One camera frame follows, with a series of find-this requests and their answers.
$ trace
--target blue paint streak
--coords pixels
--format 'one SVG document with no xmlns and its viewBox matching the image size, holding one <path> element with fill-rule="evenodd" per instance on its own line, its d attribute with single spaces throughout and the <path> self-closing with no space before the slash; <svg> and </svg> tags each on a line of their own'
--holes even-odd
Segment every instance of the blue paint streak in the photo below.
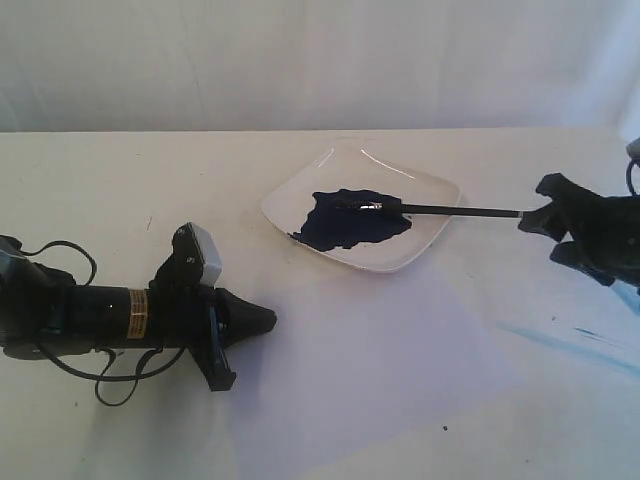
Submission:
<svg viewBox="0 0 640 480">
<path fill-rule="evenodd" d="M 618 372 L 626 373 L 636 378 L 640 378 L 640 367 L 632 363 L 627 363 L 622 360 L 618 360 L 617 358 L 611 355 L 597 352 L 595 350 L 590 350 L 581 345 L 576 345 L 570 342 L 566 342 L 564 340 L 551 337 L 544 333 L 540 333 L 535 330 L 530 330 L 528 328 L 518 327 L 516 325 L 499 323 L 498 328 L 506 332 L 515 333 L 516 335 L 526 338 L 527 340 L 531 340 L 532 342 L 536 342 L 539 345 L 543 345 L 545 347 L 552 348 L 554 350 L 558 350 L 564 353 L 569 353 L 571 355 L 580 357 L 584 360 L 588 360 L 600 366 L 609 367 Z"/>
<path fill-rule="evenodd" d="M 597 333 L 591 332 L 589 330 L 585 330 L 584 328 L 573 328 L 574 330 L 580 332 L 580 333 L 586 333 L 587 335 L 593 335 L 594 337 L 599 337 L 600 335 L 598 335 Z"/>
</svg>

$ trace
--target paint smear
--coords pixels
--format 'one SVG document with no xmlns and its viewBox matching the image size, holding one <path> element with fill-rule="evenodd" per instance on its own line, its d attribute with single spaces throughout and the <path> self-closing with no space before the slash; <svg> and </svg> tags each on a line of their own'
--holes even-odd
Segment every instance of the paint smear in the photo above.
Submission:
<svg viewBox="0 0 640 480">
<path fill-rule="evenodd" d="M 402 203 L 391 195 L 372 190 L 315 192 L 316 206 L 307 215 L 299 232 L 289 234 L 297 241 L 320 252 L 336 247 L 353 248 L 361 242 L 380 243 L 411 228 L 411 220 L 400 213 L 361 212 L 336 208 L 336 200 Z"/>
<path fill-rule="evenodd" d="M 238 379 L 226 411 L 244 479 L 298 478 L 518 383 L 426 258 L 255 300 L 279 318 L 228 352 Z"/>
</svg>

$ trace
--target white paper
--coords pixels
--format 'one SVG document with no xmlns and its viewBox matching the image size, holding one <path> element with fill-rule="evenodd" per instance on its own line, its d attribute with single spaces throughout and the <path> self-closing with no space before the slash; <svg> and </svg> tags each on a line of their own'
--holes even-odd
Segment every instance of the white paper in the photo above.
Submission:
<svg viewBox="0 0 640 480">
<path fill-rule="evenodd" d="M 294 478 L 514 384 L 481 323 L 417 263 L 263 300 L 276 328 L 229 352 L 242 478 Z"/>
</svg>

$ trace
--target white wall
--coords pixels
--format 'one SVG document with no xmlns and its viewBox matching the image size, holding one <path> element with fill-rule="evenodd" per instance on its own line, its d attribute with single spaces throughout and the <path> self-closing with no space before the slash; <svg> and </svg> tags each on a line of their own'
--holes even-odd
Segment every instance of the white wall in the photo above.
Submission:
<svg viewBox="0 0 640 480">
<path fill-rule="evenodd" d="M 0 0 L 0 130 L 640 135 L 638 25 L 637 0 Z"/>
</svg>

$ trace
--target white table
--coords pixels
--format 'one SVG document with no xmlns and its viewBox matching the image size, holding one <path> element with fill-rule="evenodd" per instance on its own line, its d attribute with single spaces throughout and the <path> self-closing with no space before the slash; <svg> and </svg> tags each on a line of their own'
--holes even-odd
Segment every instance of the white table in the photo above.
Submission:
<svg viewBox="0 0 640 480">
<path fill-rule="evenodd" d="M 98 284 L 143 287 L 173 231 L 192 220 L 214 235 L 221 283 L 251 300 L 348 268 L 286 240 L 259 208 L 345 137 L 454 181 L 475 206 L 540 206 L 534 188 L 556 171 L 601 194 L 626 193 L 624 142 L 607 129 L 4 134 L 1 230 L 26 249 L 78 242 L 99 262 Z M 522 385 L 304 478 L 638 478 L 640 319 L 608 289 L 548 261 L 552 247 L 510 221 L 451 222 L 426 254 Z M 78 280 L 88 272 L 72 252 L 41 260 Z M 504 324 L 544 335 L 528 339 Z M 103 359 L 93 357 L 74 365 L 97 369 Z M 186 357 L 118 409 L 100 406 L 91 382 L 44 361 L 2 357 L 0 379 L 2 478 L 239 478 L 225 412 Z"/>
</svg>

